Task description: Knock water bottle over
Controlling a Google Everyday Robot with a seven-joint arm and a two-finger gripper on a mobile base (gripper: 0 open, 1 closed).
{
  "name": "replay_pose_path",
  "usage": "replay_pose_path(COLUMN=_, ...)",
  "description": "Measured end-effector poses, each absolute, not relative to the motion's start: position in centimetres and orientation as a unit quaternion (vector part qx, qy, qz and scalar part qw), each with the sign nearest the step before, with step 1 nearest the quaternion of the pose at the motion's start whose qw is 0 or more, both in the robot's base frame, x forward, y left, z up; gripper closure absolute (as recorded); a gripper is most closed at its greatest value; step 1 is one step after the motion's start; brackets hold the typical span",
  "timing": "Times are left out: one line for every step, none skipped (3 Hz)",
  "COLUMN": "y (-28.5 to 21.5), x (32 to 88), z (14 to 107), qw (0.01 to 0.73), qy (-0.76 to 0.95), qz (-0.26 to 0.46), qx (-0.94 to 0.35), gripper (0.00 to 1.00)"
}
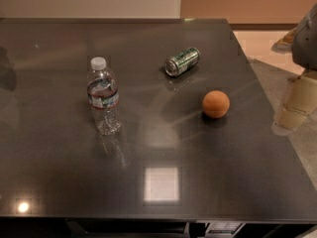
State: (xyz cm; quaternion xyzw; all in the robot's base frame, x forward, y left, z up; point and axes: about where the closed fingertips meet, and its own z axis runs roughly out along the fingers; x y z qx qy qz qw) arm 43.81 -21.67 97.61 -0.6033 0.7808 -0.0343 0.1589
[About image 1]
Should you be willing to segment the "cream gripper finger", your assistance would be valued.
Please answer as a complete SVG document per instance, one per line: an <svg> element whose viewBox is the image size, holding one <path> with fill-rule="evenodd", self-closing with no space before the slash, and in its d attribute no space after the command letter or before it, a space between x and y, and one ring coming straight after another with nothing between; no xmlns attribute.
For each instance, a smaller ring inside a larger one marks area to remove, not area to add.
<svg viewBox="0 0 317 238"><path fill-rule="evenodd" d="M317 109L317 71L304 70L294 78L274 115L276 132L293 132Z"/></svg>
<svg viewBox="0 0 317 238"><path fill-rule="evenodd" d="M273 44L271 49L277 53L290 53L293 40L296 34L296 29L293 28L287 34L285 34L281 39Z"/></svg>

